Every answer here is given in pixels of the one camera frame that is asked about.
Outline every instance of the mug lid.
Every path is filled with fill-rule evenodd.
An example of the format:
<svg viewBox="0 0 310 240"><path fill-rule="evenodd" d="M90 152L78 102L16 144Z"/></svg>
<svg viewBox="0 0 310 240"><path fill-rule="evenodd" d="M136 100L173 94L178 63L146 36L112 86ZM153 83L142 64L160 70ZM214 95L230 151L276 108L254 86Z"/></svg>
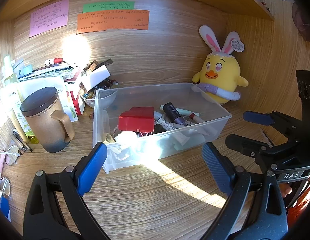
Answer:
<svg viewBox="0 0 310 240"><path fill-rule="evenodd" d="M21 112L24 116L36 115L54 103L57 97L58 93L55 87L37 90L23 101Z"/></svg>

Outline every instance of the pink inner ear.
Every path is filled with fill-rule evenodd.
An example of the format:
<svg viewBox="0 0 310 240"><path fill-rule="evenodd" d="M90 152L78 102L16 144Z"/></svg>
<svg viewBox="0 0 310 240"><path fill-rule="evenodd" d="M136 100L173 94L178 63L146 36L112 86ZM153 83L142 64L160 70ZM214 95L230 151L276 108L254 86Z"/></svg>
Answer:
<svg viewBox="0 0 310 240"><path fill-rule="evenodd" d="M209 36L208 34L206 34L206 39L209 42L210 45L212 45L216 51L220 51L220 48L215 44L215 42L213 41L213 39L211 38L211 36Z"/></svg>
<svg viewBox="0 0 310 240"><path fill-rule="evenodd" d="M229 54L229 52L233 49L232 46L231 46L231 42L232 42L232 40L234 40L234 39L235 39L235 38L231 38L231 39L230 39L228 46L227 46L226 49L224 50L225 53Z"/></svg>

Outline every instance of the pink sticky note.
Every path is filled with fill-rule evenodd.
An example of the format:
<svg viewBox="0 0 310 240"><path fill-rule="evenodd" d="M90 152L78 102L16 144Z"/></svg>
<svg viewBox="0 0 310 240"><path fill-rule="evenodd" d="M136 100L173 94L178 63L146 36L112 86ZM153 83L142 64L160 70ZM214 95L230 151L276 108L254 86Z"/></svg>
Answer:
<svg viewBox="0 0 310 240"><path fill-rule="evenodd" d="M62 0L33 12L30 37L67 25L69 1Z"/></svg>

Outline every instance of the orange beak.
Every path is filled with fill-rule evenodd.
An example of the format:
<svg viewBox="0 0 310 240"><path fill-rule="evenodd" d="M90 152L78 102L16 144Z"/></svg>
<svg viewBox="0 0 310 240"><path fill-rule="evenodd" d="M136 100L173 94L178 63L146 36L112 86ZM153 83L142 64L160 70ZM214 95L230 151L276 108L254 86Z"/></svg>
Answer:
<svg viewBox="0 0 310 240"><path fill-rule="evenodd" d="M218 78L218 74L215 73L213 70L210 70L209 72L206 72L205 76L209 79L215 79Z"/></svg>

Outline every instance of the plush toy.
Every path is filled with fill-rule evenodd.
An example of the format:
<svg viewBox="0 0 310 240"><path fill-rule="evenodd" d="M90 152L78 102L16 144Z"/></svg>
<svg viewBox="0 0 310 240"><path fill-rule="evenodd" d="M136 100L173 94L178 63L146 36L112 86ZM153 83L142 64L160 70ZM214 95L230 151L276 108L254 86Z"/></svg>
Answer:
<svg viewBox="0 0 310 240"><path fill-rule="evenodd" d="M200 82L197 86L220 104L239 100L240 94L234 91L237 85L247 87L248 81L240 76L239 64L235 57L230 55L234 51L232 40L236 40L237 44L241 43L238 33L228 34L221 50L210 27L201 26L199 34L212 53L207 56L202 70L193 76L193 82Z"/></svg>

